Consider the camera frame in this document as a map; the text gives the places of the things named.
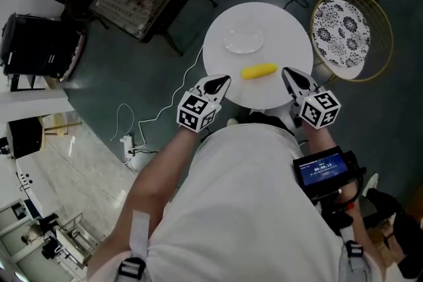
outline marble floor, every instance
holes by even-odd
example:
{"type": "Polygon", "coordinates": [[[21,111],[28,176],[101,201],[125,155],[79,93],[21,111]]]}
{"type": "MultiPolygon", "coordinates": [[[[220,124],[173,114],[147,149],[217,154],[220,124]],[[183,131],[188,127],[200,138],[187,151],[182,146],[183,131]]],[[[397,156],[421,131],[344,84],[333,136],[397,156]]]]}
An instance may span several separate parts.
{"type": "MultiPolygon", "coordinates": [[[[76,113],[67,115],[67,121],[77,118],[76,113]]],[[[124,165],[85,124],[69,128],[63,137],[46,136],[45,149],[37,153],[43,174],[62,204],[61,221],[82,213],[99,237],[113,229],[136,172],[151,157],[137,154],[124,165]]]]}

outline electrical outlet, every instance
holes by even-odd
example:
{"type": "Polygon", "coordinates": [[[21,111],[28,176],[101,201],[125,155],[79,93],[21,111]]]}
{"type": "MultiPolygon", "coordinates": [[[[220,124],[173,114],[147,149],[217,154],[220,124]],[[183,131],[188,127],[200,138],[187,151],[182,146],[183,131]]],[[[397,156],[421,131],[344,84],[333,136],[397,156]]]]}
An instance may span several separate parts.
{"type": "Polygon", "coordinates": [[[133,158],[135,156],[134,153],[130,153],[130,151],[132,152],[134,148],[134,139],[132,135],[125,135],[121,138],[120,142],[124,143],[125,157],[127,159],[133,158]]]}

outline shoe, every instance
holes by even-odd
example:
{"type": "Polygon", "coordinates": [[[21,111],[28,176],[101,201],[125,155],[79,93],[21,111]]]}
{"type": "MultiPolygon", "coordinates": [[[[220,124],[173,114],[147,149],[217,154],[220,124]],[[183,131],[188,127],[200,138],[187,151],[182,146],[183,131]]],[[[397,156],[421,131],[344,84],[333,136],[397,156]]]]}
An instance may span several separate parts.
{"type": "Polygon", "coordinates": [[[230,118],[229,120],[227,120],[226,127],[234,126],[234,125],[239,125],[239,122],[237,119],[230,118]]]}
{"type": "Polygon", "coordinates": [[[369,181],[367,181],[367,184],[365,185],[363,189],[363,196],[365,197],[367,195],[367,192],[370,188],[377,188],[377,183],[379,181],[379,175],[378,173],[373,174],[369,181]]]}

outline buckle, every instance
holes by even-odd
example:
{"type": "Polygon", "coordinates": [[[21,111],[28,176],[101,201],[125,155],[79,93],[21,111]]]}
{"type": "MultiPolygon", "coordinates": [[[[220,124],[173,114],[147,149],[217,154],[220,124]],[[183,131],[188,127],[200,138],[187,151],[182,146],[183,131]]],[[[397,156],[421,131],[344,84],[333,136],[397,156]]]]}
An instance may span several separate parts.
{"type": "Polygon", "coordinates": [[[118,275],[131,277],[139,281],[144,269],[145,262],[141,258],[128,258],[120,264],[118,275]]]}
{"type": "Polygon", "coordinates": [[[363,247],[353,240],[347,241],[345,247],[348,253],[349,258],[362,258],[363,257],[363,247]]]}

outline digital display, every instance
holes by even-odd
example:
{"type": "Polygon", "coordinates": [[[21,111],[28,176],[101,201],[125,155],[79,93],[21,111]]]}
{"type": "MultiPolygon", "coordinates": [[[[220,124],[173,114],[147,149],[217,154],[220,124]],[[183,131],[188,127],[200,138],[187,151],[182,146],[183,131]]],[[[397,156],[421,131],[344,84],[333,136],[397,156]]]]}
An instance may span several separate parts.
{"type": "Polygon", "coordinates": [[[339,154],[333,154],[323,159],[302,164],[299,169],[303,177],[304,186],[333,178],[348,170],[339,154]]]}

